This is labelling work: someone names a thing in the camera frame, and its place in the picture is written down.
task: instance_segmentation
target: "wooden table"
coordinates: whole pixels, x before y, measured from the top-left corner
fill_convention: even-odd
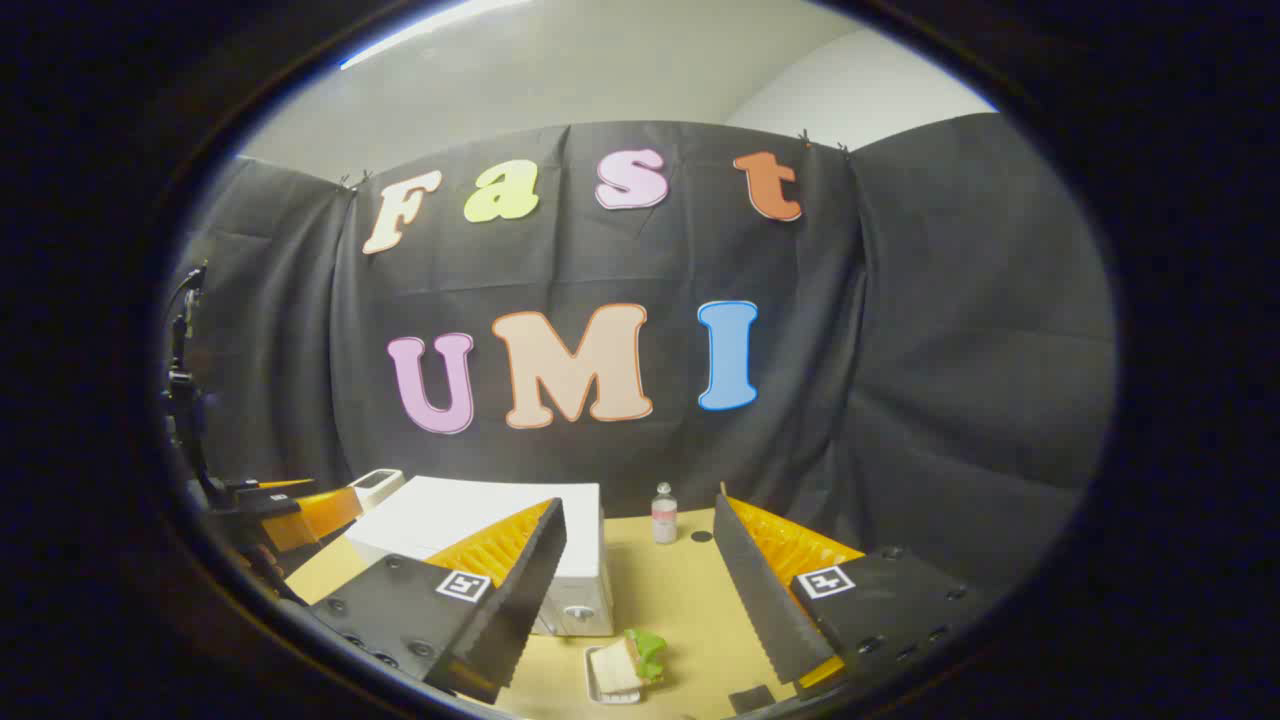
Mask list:
[[[652,630],[667,641],[662,685],[646,688],[635,705],[591,702],[582,653],[611,639],[530,635],[511,687],[502,689],[494,707],[536,720],[719,720],[735,715],[730,693],[763,684],[777,701],[794,697],[795,688],[773,674],[716,541],[690,539],[695,530],[712,530],[713,515],[710,509],[681,512],[680,538],[664,546],[653,542],[648,516],[604,521],[614,626]],[[302,600],[315,602],[365,568],[339,537],[287,582]]]

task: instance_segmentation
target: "yellow letter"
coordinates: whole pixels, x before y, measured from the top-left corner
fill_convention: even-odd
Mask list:
[[[390,250],[399,243],[401,231],[396,227],[397,222],[403,218],[406,225],[412,223],[422,204],[422,196],[428,192],[435,192],[435,188],[440,187],[442,177],[440,170],[431,170],[416,178],[389,184],[383,190],[383,206],[378,209],[374,234],[365,241],[365,255]]]
[[[538,164],[532,160],[507,160],[480,173],[476,187],[462,215],[472,223],[488,223],[503,217],[508,220],[524,218],[538,206],[534,183],[538,182]]]
[[[646,313],[640,305],[603,305],[586,322],[577,352],[541,313],[512,313],[493,322],[493,334],[507,343],[511,359],[512,410],[507,424],[516,429],[543,428],[552,411],[543,406],[538,383],[570,423],[582,414],[586,393],[596,383],[591,416],[596,420],[635,420],[653,411],[640,387],[636,341]]]

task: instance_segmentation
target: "black backdrop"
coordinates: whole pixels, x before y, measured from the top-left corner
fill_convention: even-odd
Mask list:
[[[596,163],[653,147],[671,192],[603,209]],[[795,168],[804,217],[753,210],[732,160]],[[539,167],[538,208],[470,223],[484,169]],[[364,255],[380,192],[428,170],[398,246]],[[986,585],[1019,579],[1069,519],[1105,437],[1115,331],[1080,208],[997,114],[904,132],[852,154],[799,138],[666,122],[543,128],[456,147],[355,190],[237,159],[192,223],[179,272],[209,260],[191,345],[220,477],[374,468],[499,482],[598,482],[607,515],[648,512],[660,480],[685,509],[731,495],[856,547],[915,548]],[[698,406],[709,350],[698,307],[749,300],[759,397]],[[545,314],[577,347],[600,305],[648,310],[639,334],[650,415],[507,427],[503,314]],[[448,406],[431,341],[475,340],[475,420],[422,430],[388,341],[415,336],[428,396]]]

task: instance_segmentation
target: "screw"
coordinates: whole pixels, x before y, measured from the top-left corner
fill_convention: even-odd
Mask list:
[[[431,647],[431,646],[429,646],[429,644],[426,644],[422,641],[413,641],[413,642],[408,643],[408,651],[412,652],[413,655],[419,656],[419,657],[434,657],[435,656],[435,648]]]
[[[884,644],[884,641],[881,638],[867,638],[858,643],[858,655],[869,655],[876,652],[882,644]]]

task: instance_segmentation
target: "small bottle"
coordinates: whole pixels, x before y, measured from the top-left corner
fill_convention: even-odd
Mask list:
[[[676,542],[676,498],[671,497],[671,486],[660,483],[658,497],[653,498],[653,542],[668,544]]]

